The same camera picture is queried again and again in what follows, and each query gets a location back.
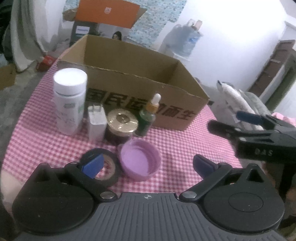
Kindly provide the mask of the black electrical tape roll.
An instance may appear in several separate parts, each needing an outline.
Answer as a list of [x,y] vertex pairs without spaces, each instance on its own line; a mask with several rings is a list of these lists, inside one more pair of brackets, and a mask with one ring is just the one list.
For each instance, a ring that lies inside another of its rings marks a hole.
[[79,169],[105,187],[115,185],[121,175],[116,154],[107,149],[95,148],[84,153],[79,160]]

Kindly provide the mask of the purple plastic lid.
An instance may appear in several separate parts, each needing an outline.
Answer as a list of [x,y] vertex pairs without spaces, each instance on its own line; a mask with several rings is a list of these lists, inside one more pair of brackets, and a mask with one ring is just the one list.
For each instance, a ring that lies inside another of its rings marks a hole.
[[118,158],[126,176],[139,182],[152,178],[162,164],[159,150],[138,138],[119,145]]

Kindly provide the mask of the white power adapter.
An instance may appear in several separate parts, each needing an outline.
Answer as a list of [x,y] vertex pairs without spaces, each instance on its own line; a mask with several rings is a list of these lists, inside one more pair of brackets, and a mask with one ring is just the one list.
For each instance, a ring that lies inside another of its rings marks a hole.
[[102,105],[88,106],[88,138],[90,142],[102,142],[107,127],[107,118]]

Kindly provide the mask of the gold lid cosmetic jar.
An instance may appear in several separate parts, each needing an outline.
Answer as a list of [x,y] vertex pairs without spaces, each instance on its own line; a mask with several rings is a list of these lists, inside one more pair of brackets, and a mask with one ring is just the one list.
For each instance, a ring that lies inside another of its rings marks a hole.
[[113,145],[127,142],[138,128],[137,117],[122,108],[111,110],[107,115],[105,138]]

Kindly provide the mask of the green dropper bottle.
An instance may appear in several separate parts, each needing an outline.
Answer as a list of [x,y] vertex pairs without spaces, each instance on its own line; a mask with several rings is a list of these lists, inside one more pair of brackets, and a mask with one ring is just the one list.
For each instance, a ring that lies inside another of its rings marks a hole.
[[159,109],[159,102],[161,95],[156,93],[153,98],[147,102],[144,108],[139,112],[138,128],[135,134],[139,137],[144,137],[149,131],[150,127],[156,120],[156,112]]

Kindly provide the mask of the white supplement bottle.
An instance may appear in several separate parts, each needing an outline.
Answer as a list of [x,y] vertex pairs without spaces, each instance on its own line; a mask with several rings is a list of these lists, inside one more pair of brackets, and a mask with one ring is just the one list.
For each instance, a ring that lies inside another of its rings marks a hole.
[[78,68],[60,69],[53,76],[57,128],[65,135],[74,135],[81,127],[87,80],[86,72]]

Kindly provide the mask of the grey white bedding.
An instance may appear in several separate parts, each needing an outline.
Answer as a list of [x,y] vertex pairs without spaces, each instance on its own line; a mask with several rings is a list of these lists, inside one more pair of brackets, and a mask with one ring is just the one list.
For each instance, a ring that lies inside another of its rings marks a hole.
[[244,130],[262,130],[258,125],[252,125],[236,118],[238,111],[251,114],[271,115],[266,105],[251,92],[243,92],[232,84],[217,81],[216,87],[202,85],[206,94],[210,97],[209,105],[215,118],[227,125],[242,128]]

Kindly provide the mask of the red white checkered tablecloth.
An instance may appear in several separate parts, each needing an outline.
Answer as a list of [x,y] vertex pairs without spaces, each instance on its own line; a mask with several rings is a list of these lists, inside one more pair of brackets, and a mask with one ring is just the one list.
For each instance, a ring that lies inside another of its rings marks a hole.
[[[1,169],[1,191],[6,206],[12,205],[23,184],[40,163],[63,167],[78,161],[94,148],[117,152],[117,148],[107,142],[89,142],[86,128],[75,136],[67,136],[57,130],[52,102],[53,75],[56,71],[57,67],[53,65],[43,76],[10,137]],[[185,131],[151,128],[144,139],[161,153],[160,169],[144,182],[122,175],[112,190],[118,193],[181,193],[201,180],[192,165],[196,154],[239,168],[240,162],[229,142],[208,132],[207,122],[213,118],[213,113],[206,106]]]

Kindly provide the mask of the water dispenser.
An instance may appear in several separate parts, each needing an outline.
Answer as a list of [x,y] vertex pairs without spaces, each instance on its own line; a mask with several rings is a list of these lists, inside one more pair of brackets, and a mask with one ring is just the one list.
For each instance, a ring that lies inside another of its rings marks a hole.
[[164,37],[158,52],[174,54],[184,58],[190,57],[202,34],[199,32],[203,22],[189,20],[185,25],[177,24]]

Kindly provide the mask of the brown cardboard box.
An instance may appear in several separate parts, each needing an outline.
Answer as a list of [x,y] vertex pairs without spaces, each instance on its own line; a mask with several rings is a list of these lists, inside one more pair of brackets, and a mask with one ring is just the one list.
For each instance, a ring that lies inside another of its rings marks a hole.
[[85,71],[86,99],[106,110],[138,113],[160,94],[154,122],[160,128],[185,130],[209,101],[179,60],[120,40],[86,35],[63,53],[57,66]]

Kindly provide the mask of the small cardboard box on floor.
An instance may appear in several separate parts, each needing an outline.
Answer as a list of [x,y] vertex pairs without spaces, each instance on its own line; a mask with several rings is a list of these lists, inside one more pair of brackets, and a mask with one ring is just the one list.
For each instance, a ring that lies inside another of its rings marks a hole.
[[0,90],[13,86],[15,84],[15,79],[15,64],[9,64],[0,68]]

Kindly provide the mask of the grey white curtain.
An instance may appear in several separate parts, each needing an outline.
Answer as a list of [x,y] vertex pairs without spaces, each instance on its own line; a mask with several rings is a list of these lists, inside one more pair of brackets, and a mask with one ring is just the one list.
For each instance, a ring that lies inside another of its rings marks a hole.
[[16,69],[26,70],[52,51],[60,40],[65,1],[14,1],[11,50]]

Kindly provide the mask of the orange Philips box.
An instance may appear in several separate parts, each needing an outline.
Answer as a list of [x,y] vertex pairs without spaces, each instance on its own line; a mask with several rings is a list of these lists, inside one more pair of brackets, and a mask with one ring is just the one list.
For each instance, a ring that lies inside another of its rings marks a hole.
[[130,30],[146,11],[129,1],[79,1],[78,6],[63,12],[63,18],[74,23],[71,46],[85,35],[126,42]]

